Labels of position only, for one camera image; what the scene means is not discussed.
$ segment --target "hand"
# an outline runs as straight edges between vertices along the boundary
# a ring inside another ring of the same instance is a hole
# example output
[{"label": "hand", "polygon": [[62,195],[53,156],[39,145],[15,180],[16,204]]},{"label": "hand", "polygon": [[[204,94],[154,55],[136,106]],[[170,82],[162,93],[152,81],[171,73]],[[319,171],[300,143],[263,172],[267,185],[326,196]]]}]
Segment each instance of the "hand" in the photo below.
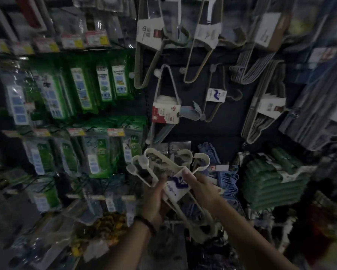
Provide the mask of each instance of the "hand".
[{"label": "hand", "polygon": [[184,170],[182,175],[185,181],[193,189],[195,198],[198,203],[207,209],[211,215],[215,215],[215,209],[217,208],[217,203],[221,200],[221,197],[217,189],[212,185],[212,183],[207,179],[206,176],[197,172],[193,175],[190,172]]},{"label": "hand", "polygon": [[150,221],[155,227],[162,224],[163,218],[170,207],[162,201],[163,187],[167,181],[167,175],[163,174],[160,181],[154,187],[144,188],[144,205],[141,215]]}]

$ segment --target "black bracelet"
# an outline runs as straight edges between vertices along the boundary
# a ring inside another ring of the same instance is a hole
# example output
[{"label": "black bracelet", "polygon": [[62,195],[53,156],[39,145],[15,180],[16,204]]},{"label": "black bracelet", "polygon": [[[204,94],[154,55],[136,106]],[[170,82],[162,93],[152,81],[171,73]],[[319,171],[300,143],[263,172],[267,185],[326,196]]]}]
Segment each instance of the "black bracelet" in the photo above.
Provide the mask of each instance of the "black bracelet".
[{"label": "black bracelet", "polygon": [[149,220],[145,219],[141,215],[137,215],[137,216],[134,217],[134,221],[140,221],[140,222],[144,223],[148,227],[148,229],[150,230],[152,236],[156,235],[156,229]]}]

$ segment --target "person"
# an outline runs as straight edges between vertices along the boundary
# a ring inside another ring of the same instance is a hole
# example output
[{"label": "person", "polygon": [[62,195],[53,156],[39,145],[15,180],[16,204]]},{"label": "person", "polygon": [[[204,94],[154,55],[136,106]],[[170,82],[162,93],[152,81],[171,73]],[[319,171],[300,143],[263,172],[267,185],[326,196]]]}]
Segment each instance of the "person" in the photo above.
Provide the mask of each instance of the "person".
[{"label": "person", "polygon": [[[246,270],[298,270],[218,194],[206,176],[200,173],[192,175],[190,172],[184,172],[183,175],[198,203],[220,220]],[[141,219],[134,221],[127,234],[110,251],[105,270],[137,269],[141,254],[152,235],[147,221],[158,227],[163,220],[160,206],[165,204],[161,197],[166,180],[167,177],[162,178],[152,188],[151,195],[144,201]]]}]

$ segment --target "left hand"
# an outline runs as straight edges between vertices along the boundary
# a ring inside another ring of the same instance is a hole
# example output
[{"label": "left hand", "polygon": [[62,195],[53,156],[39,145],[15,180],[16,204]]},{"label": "left hand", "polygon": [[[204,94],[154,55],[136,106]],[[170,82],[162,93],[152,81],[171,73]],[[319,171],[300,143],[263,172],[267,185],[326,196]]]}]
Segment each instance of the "left hand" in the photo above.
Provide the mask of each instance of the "left hand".
[{"label": "left hand", "polygon": [[151,222],[155,227],[162,224],[163,218],[170,207],[162,202],[163,187],[167,181],[167,175],[162,175],[160,181],[152,188],[144,189],[144,205],[141,215]]}]

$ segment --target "right hand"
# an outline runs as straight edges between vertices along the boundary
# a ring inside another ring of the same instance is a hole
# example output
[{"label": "right hand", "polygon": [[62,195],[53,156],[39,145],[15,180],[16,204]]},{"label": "right hand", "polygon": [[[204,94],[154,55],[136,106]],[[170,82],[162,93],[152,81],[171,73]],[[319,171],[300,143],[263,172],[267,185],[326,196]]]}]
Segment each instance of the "right hand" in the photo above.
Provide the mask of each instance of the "right hand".
[{"label": "right hand", "polygon": [[217,204],[221,199],[217,189],[212,185],[206,176],[199,172],[193,175],[192,173],[184,170],[182,175],[185,181],[193,189],[198,203],[207,209],[211,215],[215,215],[215,209],[217,208]]}]

